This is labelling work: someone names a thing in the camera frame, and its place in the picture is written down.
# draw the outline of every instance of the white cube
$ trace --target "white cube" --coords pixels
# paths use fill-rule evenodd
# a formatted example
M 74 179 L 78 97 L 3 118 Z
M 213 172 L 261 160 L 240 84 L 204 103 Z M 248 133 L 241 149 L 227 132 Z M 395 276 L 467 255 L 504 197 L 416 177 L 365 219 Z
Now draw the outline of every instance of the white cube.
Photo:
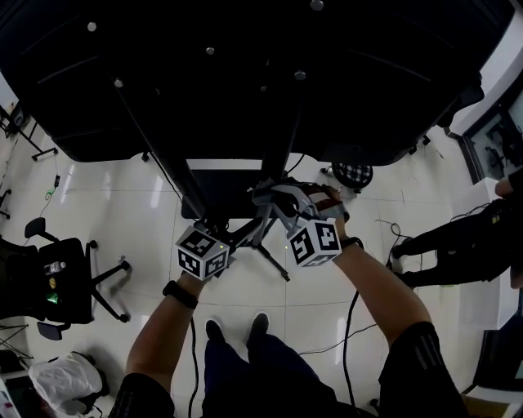
M 176 243 L 178 265 L 206 280 L 227 267 L 229 246 L 190 226 Z
M 299 267 L 316 267 L 342 253 L 336 226 L 328 220 L 310 220 L 289 242 Z

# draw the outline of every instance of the black watch strap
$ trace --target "black watch strap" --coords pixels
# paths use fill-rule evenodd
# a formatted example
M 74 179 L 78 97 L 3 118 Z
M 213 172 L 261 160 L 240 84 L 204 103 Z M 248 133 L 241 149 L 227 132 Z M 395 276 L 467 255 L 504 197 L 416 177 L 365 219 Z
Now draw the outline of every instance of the black watch strap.
M 358 237 L 345 238 L 343 241 L 340 242 L 340 244 L 342 245 L 342 249 L 354 243 L 358 244 L 360 248 L 363 249 L 363 243 Z
M 167 286 L 163 288 L 163 295 L 171 295 L 175 297 L 189 309 L 196 309 L 196 306 L 198 305 L 198 299 L 196 299 L 196 296 L 191 295 L 186 289 L 179 287 L 178 283 L 174 280 L 171 280 Z

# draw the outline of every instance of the person's right hand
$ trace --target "person's right hand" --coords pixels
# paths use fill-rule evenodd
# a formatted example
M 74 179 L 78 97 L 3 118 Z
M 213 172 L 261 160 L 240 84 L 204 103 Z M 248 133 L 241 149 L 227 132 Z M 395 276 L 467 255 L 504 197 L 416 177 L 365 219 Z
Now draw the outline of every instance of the person's right hand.
M 512 185 L 510 184 L 510 180 L 507 177 L 505 177 L 504 179 L 501 179 L 496 184 L 494 191 L 500 198 L 506 198 L 510 194 L 514 193 L 514 189 L 512 188 Z
M 514 193 L 514 188 L 508 177 L 505 177 L 496 184 L 494 191 L 500 198 L 508 198 Z M 523 287 L 523 265 L 521 262 L 511 265 L 510 286 L 512 289 L 521 289 Z

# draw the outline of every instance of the forearm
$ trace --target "forearm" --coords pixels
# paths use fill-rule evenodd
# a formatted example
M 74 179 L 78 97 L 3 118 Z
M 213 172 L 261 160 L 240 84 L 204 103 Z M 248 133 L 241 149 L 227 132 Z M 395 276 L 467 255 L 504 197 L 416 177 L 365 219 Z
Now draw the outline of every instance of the forearm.
M 411 325 L 431 321 L 418 296 L 356 244 L 346 247 L 334 263 L 352 281 L 389 345 Z
M 181 275 L 178 285 L 196 297 L 203 287 L 187 273 Z M 126 373 L 148 375 L 170 391 L 193 312 L 173 296 L 166 296 L 136 338 L 127 359 Z

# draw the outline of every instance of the chair leg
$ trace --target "chair leg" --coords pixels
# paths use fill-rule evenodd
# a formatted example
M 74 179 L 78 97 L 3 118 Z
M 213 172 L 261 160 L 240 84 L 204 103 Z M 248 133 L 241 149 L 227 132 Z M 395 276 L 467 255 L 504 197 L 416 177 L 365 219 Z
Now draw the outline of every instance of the chair leg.
M 129 263 L 124 261 L 122 264 L 117 265 L 116 267 L 113 267 L 112 269 L 107 270 L 105 273 L 102 273 L 100 276 L 96 276 L 92 279 L 92 284 L 96 286 L 97 284 L 102 283 L 107 278 L 111 277 L 113 274 L 120 270 L 127 270 Z
M 115 319 L 118 319 L 121 322 L 127 322 L 129 320 L 129 317 L 125 314 L 118 315 L 113 308 L 107 303 L 107 300 L 104 299 L 104 297 L 100 294 L 100 292 L 94 288 L 94 286 L 91 289 L 92 295 L 95 297 L 96 300 L 98 300 L 98 303 L 102 305 L 107 312 L 109 312 Z
M 87 272 L 89 273 L 89 277 L 92 278 L 91 276 L 91 243 L 88 242 L 87 244 L 85 244 L 85 259 L 87 261 Z

